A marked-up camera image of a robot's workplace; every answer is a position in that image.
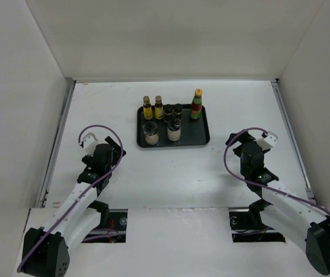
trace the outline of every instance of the white bracket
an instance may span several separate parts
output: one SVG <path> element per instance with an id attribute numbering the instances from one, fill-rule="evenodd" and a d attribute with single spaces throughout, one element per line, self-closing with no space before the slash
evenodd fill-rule
<path id="1" fill-rule="evenodd" d="M 48 230 L 55 222 L 61 218 L 61 216 L 66 213 L 66 211 L 71 207 L 75 200 L 81 195 L 81 193 L 86 190 L 90 184 L 88 183 L 77 183 L 74 190 L 71 192 L 67 200 L 58 209 L 58 211 L 44 224 L 45 230 Z M 65 238 L 65 241 L 69 240 L 69 236 L 72 231 L 76 228 L 81 216 L 84 214 L 88 206 L 97 199 L 97 189 L 91 188 L 88 192 L 79 200 L 79 202 L 73 207 L 68 216 L 51 232 L 55 234 L 57 232 L 61 233 L 61 236 Z"/>
<path id="2" fill-rule="evenodd" d="M 293 194 L 281 181 L 270 182 L 269 187 Z M 311 228 L 310 224 L 323 222 L 327 219 L 326 214 L 306 203 L 264 188 L 262 198 L 272 204 L 260 212 L 263 224 L 274 228 L 305 252 L 305 239 L 307 230 Z"/>
<path id="3" fill-rule="evenodd" d="M 262 148 L 263 151 L 273 148 L 277 141 L 278 136 L 273 132 L 268 132 L 266 137 L 255 140 L 255 142 Z"/>

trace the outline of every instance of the brown glass bottle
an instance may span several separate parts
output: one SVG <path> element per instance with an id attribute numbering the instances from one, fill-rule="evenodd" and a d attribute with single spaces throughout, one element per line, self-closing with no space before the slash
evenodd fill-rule
<path id="1" fill-rule="evenodd" d="M 197 88 L 194 92 L 192 105 L 190 107 L 190 119 L 197 121 L 202 113 L 202 90 Z"/>
<path id="2" fill-rule="evenodd" d="M 151 120 L 153 118 L 152 107 L 148 96 L 143 97 L 143 114 L 145 120 Z"/>
<path id="3" fill-rule="evenodd" d="M 164 117 L 164 105 L 160 96 L 155 97 L 154 116 L 157 120 L 162 120 Z"/>

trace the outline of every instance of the white enclosure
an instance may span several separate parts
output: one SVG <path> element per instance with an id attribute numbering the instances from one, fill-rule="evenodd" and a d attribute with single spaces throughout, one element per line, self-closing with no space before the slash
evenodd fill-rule
<path id="1" fill-rule="evenodd" d="M 0 276 L 40 198 L 70 77 L 279 78 L 292 144 L 330 209 L 330 0 L 0 0 Z"/>

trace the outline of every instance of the sauce bottle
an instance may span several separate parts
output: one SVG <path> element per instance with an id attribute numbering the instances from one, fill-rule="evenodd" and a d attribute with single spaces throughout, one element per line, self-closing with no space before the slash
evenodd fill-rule
<path id="1" fill-rule="evenodd" d="M 197 88 L 194 92 L 192 105 L 190 107 L 190 119 L 197 121 L 201 117 L 202 112 L 202 90 Z"/>
<path id="2" fill-rule="evenodd" d="M 143 97 L 143 111 L 145 120 L 151 120 L 153 118 L 152 107 L 148 96 Z"/>
<path id="3" fill-rule="evenodd" d="M 157 120 L 162 120 L 164 117 L 164 107 L 160 96 L 155 97 L 154 116 Z"/>
<path id="4" fill-rule="evenodd" d="M 183 112 L 183 105 L 182 104 L 176 104 L 174 106 L 174 115 L 181 120 L 181 114 Z"/>
<path id="5" fill-rule="evenodd" d="M 172 117 L 172 105 L 166 104 L 164 105 L 164 120 L 166 123 L 169 123 Z"/>

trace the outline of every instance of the black bottle cap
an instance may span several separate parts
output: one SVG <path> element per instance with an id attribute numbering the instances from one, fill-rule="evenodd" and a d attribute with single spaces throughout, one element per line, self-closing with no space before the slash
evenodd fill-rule
<path id="1" fill-rule="evenodd" d="M 171 104 L 164 105 L 164 112 L 170 114 L 172 112 L 172 105 Z"/>
<path id="2" fill-rule="evenodd" d="M 176 113 L 181 113 L 183 111 L 183 105 L 182 104 L 176 104 L 174 106 L 174 110 Z"/>

